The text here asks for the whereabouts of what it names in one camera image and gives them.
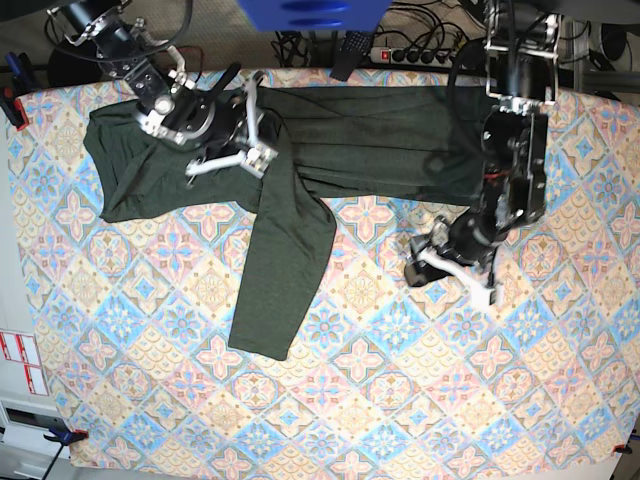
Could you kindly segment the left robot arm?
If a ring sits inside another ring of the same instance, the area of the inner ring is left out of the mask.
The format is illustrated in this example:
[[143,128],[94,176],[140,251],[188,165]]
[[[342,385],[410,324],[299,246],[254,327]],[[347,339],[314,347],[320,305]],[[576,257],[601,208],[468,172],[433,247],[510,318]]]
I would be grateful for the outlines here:
[[[560,15],[516,1],[486,2],[484,18],[484,38],[456,54],[446,87],[454,126],[483,164],[479,200],[454,221],[439,216],[429,233],[412,238],[404,268],[412,288],[456,278],[477,309],[500,300],[498,248],[546,209],[548,117],[541,109],[557,99],[561,29]],[[485,93],[496,102],[478,133],[464,126],[456,98],[458,74],[475,64],[483,64]]]

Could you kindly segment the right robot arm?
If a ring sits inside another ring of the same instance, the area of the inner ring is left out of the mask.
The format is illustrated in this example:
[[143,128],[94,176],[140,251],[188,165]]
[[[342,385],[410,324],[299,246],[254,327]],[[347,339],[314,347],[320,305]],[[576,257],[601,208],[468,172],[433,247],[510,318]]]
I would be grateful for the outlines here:
[[240,167],[262,178],[277,151],[260,137],[263,112],[257,106],[258,71],[247,77],[238,94],[222,98],[241,66],[231,64],[208,90],[200,90],[186,71],[186,61],[173,39],[156,40],[143,19],[132,25],[121,14],[124,1],[76,1],[47,11],[68,43],[63,53],[77,54],[84,43],[95,46],[90,61],[104,73],[122,79],[138,98],[135,119],[156,139],[202,153],[186,166],[189,180],[211,171]]

